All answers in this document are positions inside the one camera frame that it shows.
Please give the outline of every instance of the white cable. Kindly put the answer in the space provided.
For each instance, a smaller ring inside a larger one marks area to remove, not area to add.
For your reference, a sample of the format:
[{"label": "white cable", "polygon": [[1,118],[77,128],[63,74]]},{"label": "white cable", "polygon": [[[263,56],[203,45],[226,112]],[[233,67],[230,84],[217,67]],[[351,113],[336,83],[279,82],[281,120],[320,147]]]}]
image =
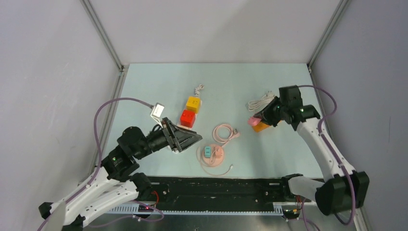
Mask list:
[{"label": "white cable", "polygon": [[198,87],[196,87],[194,89],[194,96],[199,98],[200,97],[200,90],[202,90],[202,89],[204,89],[204,85],[203,84],[198,85]]},{"label": "white cable", "polygon": [[252,112],[260,108],[264,108],[268,103],[270,103],[276,95],[268,91],[264,96],[259,100],[252,100],[248,102],[248,111]]}]

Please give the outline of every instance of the pink cable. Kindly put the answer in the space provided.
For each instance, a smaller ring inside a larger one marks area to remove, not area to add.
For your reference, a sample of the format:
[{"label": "pink cable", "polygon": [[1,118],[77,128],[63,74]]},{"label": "pink cable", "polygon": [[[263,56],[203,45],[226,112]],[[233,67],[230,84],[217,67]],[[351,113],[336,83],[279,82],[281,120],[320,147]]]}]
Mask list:
[{"label": "pink cable", "polygon": [[[226,129],[229,131],[229,136],[228,136],[228,138],[222,138],[222,137],[220,137],[220,136],[218,135],[218,130],[219,130],[220,128],[226,128]],[[213,139],[214,139],[216,142],[222,144],[222,145],[221,145],[221,148],[223,148],[225,145],[227,145],[227,143],[228,143],[230,140],[235,139],[235,138],[237,138],[237,137],[239,137],[239,136],[240,136],[240,133],[239,133],[236,129],[232,128],[232,126],[229,125],[229,124],[220,124],[220,125],[216,126],[216,127],[214,128],[214,130],[213,130]],[[213,176],[213,177],[221,177],[221,176],[224,176],[224,175],[226,175],[227,173],[229,173],[229,171],[230,171],[230,170],[232,169],[232,167],[233,167],[233,165],[230,165],[230,167],[228,168],[228,170],[227,170],[226,172],[222,173],[222,174],[218,174],[218,175],[212,174],[212,173],[209,173],[204,167],[217,167],[218,165],[208,165],[207,163],[203,163],[203,157],[202,157],[202,155],[201,155],[201,149],[200,149],[200,147],[198,147],[198,149],[197,149],[197,155],[196,155],[196,157],[197,157],[198,162],[200,162],[200,166],[201,166],[201,168],[203,169],[203,171],[206,172],[208,175]],[[214,161],[215,161],[215,151],[213,151],[213,153],[211,153],[211,158],[214,158]]]},{"label": "pink cable", "polygon": [[[105,106],[107,106],[108,104],[111,104],[111,103],[114,103],[114,102],[117,102],[117,101],[121,101],[121,100],[135,101],[135,102],[141,103],[141,104],[143,104],[143,105],[145,105],[145,106],[147,106],[147,107],[149,107],[149,108],[151,108],[151,109],[153,109],[153,107],[154,107],[153,105],[151,105],[151,104],[149,104],[149,103],[146,103],[145,101],[138,100],[138,99],[134,99],[134,98],[128,98],[128,97],[125,97],[125,98],[116,98],[116,99],[109,100],[109,101],[105,102],[104,104],[102,104],[102,105],[99,107],[99,109],[96,111],[95,117],[94,117],[94,119],[93,119],[93,134],[94,134],[95,141],[96,141],[96,148],[98,149],[98,163],[97,163],[97,165],[96,165],[95,173],[92,175],[91,179],[90,179],[90,180],[88,181],[88,183],[87,183],[87,184],[89,184],[89,185],[90,185],[90,184],[92,183],[92,181],[96,178],[96,175],[98,174],[99,169],[101,168],[101,163],[102,163],[102,148],[101,148],[101,143],[99,142],[98,130],[97,130],[97,126],[96,126],[96,122],[97,122],[97,119],[98,119],[98,115],[99,115],[99,113],[101,112],[101,110],[102,110]],[[74,193],[71,197],[69,197],[69,198],[65,201],[65,203],[68,204],[69,202],[71,202],[75,197],[77,197],[79,194],[81,194],[81,192],[83,192],[85,189],[86,189],[86,185],[85,185],[84,187],[82,187],[81,189],[79,189],[79,190],[78,190],[76,193]],[[41,230],[42,230],[42,228],[45,226],[45,224],[46,224],[46,223],[48,222],[48,220],[50,219],[51,215],[52,215],[52,213],[42,222],[42,224],[41,224],[40,227],[37,229],[37,231],[41,231]]]}]

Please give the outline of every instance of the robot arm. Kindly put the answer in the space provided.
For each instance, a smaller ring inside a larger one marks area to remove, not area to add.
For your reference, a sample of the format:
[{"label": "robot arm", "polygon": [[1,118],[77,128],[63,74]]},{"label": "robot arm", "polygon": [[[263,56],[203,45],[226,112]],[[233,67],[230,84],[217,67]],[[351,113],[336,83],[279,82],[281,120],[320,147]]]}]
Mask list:
[{"label": "robot arm", "polygon": [[[323,173],[324,183],[293,174],[284,177],[288,182],[291,194],[300,195],[316,201],[324,215],[334,214],[351,209],[351,191],[342,167],[353,183],[356,199],[356,208],[363,206],[367,193],[369,178],[365,172],[356,172],[341,155],[336,145],[323,128],[318,130],[320,115],[312,105],[303,105],[300,90],[297,86],[279,89],[280,98],[275,97],[262,111],[253,117],[270,126],[277,126],[281,120],[292,125],[293,129],[303,138],[317,160]],[[330,147],[338,155],[339,164],[333,156]]]},{"label": "robot arm", "polygon": [[[129,127],[117,140],[119,145],[88,179],[59,202],[44,202],[39,206],[41,216],[47,219],[60,203],[66,202],[64,225],[85,227],[117,205],[142,200],[151,193],[151,183],[143,173],[131,176],[139,168],[136,160],[167,146],[182,152],[201,139],[196,132],[177,127],[167,118],[163,118],[160,127],[147,136],[140,128]],[[117,190],[103,194],[121,182],[124,183]]]}]

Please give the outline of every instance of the gray wall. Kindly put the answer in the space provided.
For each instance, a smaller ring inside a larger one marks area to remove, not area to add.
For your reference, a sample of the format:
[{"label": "gray wall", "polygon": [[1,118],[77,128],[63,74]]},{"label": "gray wall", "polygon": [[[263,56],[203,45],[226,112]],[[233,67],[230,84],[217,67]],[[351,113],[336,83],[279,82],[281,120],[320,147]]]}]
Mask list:
[{"label": "gray wall", "polygon": [[379,231],[405,227],[408,215],[407,9],[406,0],[352,1],[312,67],[339,104],[333,139],[370,177],[365,208]]},{"label": "gray wall", "polygon": [[306,63],[339,1],[91,2],[128,64]]},{"label": "gray wall", "polygon": [[86,176],[117,75],[80,1],[0,1],[0,230],[37,230]]}]

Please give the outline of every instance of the purple cable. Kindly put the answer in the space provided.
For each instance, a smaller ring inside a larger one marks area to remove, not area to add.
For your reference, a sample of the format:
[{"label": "purple cable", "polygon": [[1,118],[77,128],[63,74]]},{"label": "purple cable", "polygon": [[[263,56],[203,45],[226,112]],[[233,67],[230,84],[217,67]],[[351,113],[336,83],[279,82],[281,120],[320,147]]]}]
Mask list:
[{"label": "purple cable", "polygon": [[[311,220],[306,219],[306,218],[299,218],[299,220],[306,221],[306,222],[309,223],[310,225],[314,226],[318,231],[321,231],[321,230],[319,229],[318,225],[317,225],[316,223],[312,222]],[[288,219],[288,221],[297,221],[297,219],[291,219],[291,220]]]},{"label": "purple cable", "polygon": [[306,219],[306,218],[299,218],[299,220],[306,221],[307,223],[309,223],[309,224],[311,224],[312,226],[314,226],[318,231],[321,231],[321,230],[319,229],[318,225],[315,224],[314,222],[312,222],[311,220]]},{"label": "purple cable", "polygon": [[[131,202],[135,202],[135,203],[137,203],[137,204],[139,204],[139,205],[142,205],[142,206],[145,206],[145,207],[150,207],[150,206],[145,205],[145,204],[143,204],[142,202],[139,202],[139,201],[131,201]],[[147,221],[147,222],[156,222],[156,221],[163,220],[163,218],[165,217],[165,215],[163,214],[162,211],[160,211],[159,209],[157,209],[157,208],[155,208],[155,207],[150,207],[150,208],[152,208],[154,211],[158,212],[160,215],[162,215],[162,217],[160,217],[160,218],[158,218],[158,219],[146,219],[146,218],[140,218],[140,217],[138,217],[138,216],[136,216],[136,215],[127,215],[127,216],[123,216],[123,217],[117,218],[117,219],[115,219],[115,220],[113,220],[113,221],[110,221],[110,222],[108,222],[108,223],[106,223],[106,224],[103,224],[103,225],[88,225],[88,226],[91,227],[91,228],[102,228],[102,227],[106,227],[106,226],[108,226],[108,225],[111,225],[111,224],[113,224],[113,223],[119,221],[119,220],[126,219],[126,218],[137,218],[137,219],[144,220],[144,221]]]},{"label": "purple cable", "polygon": [[336,159],[337,163],[339,164],[339,166],[341,166],[341,169],[347,179],[348,184],[350,185],[350,194],[351,194],[351,213],[350,213],[350,218],[348,221],[343,221],[338,214],[335,214],[336,218],[340,221],[340,223],[344,224],[344,225],[350,225],[353,223],[354,220],[354,216],[356,213],[356,193],[354,192],[354,186],[353,186],[353,182],[351,181],[350,178],[350,174],[348,174],[347,169],[345,169],[345,167],[343,166],[343,163],[339,157],[339,155],[336,153],[336,151],[334,150],[334,148],[332,147],[332,145],[330,144],[329,140],[326,138],[326,136],[324,134],[322,134],[322,125],[323,122],[326,121],[326,119],[329,116],[332,116],[336,111],[337,111],[337,102],[334,99],[334,97],[328,93],[325,89],[319,88],[319,87],[315,87],[312,85],[301,85],[299,86],[299,88],[304,88],[304,87],[308,87],[308,88],[314,88],[317,90],[320,90],[322,92],[324,92],[327,96],[330,97],[330,99],[333,101],[334,104],[334,109],[333,111],[328,114],[325,115],[318,123],[318,131],[320,133],[320,136],[322,137],[323,141],[325,142],[325,144],[327,145],[327,147],[330,149],[330,152],[333,154],[334,158]]},{"label": "purple cable", "polygon": [[[95,117],[94,117],[94,119],[93,119],[93,134],[94,134],[94,136],[95,136],[96,148],[98,149],[98,164],[97,164],[97,166],[96,166],[95,173],[93,174],[92,178],[88,181],[87,184],[91,184],[92,181],[96,178],[96,175],[98,174],[99,169],[101,168],[101,163],[102,163],[102,149],[101,149],[101,143],[99,142],[98,130],[97,130],[97,128],[96,128],[96,122],[97,122],[97,119],[98,119],[98,115],[99,115],[99,113],[101,112],[101,110],[102,110],[106,105],[111,104],[111,103],[114,103],[114,102],[117,102],[117,101],[121,101],[121,100],[135,101],[135,102],[141,103],[141,104],[143,104],[143,105],[145,105],[145,106],[147,106],[147,107],[149,107],[149,108],[151,108],[151,109],[154,108],[153,105],[151,105],[151,104],[149,104],[149,103],[146,103],[145,101],[138,100],[138,99],[134,99],[134,98],[128,98],[128,97],[125,97],[125,98],[116,98],[116,99],[109,100],[109,101],[105,102],[104,104],[102,104],[102,106],[99,107],[99,109],[96,111]],[[74,193],[71,197],[69,197],[69,198],[65,201],[65,203],[68,204],[69,202],[71,202],[76,196],[78,196],[79,194],[81,194],[81,192],[83,192],[85,189],[86,189],[86,185],[85,185],[84,187],[82,187],[80,190],[78,190],[78,192]],[[45,226],[45,224],[46,224],[46,223],[48,222],[48,220],[50,219],[51,215],[52,215],[52,213],[47,217],[47,219],[45,219],[45,220],[42,222],[42,224],[41,224],[40,227],[37,229],[37,231],[41,231],[41,230],[42,230],[42,228]]]}]

